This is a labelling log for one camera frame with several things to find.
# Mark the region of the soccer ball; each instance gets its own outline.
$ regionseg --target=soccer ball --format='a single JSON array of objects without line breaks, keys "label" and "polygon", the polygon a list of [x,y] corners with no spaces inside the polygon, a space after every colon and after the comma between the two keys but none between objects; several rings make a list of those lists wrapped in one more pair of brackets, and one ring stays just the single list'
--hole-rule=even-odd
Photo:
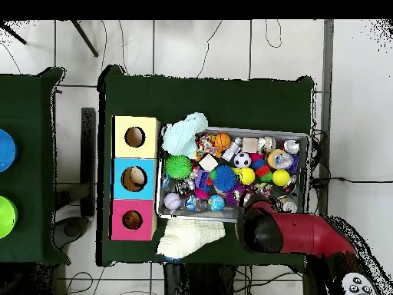
[{"label": "soccer ball", "polygon": [[251,165],[251,158],[247,153],[241,152],[238,153],[237,156],[235,156],[233,162],[238,168],[248,167]]}]

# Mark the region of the light blue knit fabric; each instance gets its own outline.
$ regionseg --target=light blue knit fabric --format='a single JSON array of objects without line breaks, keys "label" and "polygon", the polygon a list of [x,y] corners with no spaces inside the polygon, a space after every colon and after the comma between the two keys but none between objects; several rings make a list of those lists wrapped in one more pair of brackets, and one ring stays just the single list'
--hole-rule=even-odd
[{"label": "light blue knit fabric", "polygon": [[208,122],[203,113],[192,113],[185,120],[169,127],[163,136],[163,149],[172,155],[193,158],[197,150],[195,134],[207,129]]}]

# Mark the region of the stacked boxes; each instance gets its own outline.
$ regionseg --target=stacked boxes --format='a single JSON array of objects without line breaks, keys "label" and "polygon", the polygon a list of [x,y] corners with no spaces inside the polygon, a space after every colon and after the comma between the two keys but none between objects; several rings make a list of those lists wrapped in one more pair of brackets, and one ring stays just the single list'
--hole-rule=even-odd
[{"label": "stacked boxes", "polygon": [[151,240],[157,226],[154,211],[157,179],[155,118],[113,116],[111,228],[109,240]]}]

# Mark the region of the pink box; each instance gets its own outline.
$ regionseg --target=pink box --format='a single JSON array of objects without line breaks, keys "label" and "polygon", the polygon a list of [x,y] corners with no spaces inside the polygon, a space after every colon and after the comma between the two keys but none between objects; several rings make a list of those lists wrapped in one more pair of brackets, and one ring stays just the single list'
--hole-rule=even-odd
[{"label": "pink box", "polygon": [[[154,213],[154,201],[115,199],[113,201],[112,236],[109,240],[149,241],[157,227]],[[123,216],[130,210],[138,212],[142,223],[136,230],[130,230],[123,224]]]}]

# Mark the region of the blue spiky ball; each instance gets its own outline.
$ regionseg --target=blue spiky ball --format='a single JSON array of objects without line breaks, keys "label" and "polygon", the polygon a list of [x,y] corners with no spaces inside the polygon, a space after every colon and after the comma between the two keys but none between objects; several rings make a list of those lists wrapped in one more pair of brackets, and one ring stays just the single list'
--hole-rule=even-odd
[{"label": "blue spiky ball", "polygon": [[216,172],[216,177],[213,180],[214,187],[224,192],[235,187],[237,179],[231,167],[228,165],[220,165],[214,170]]}]

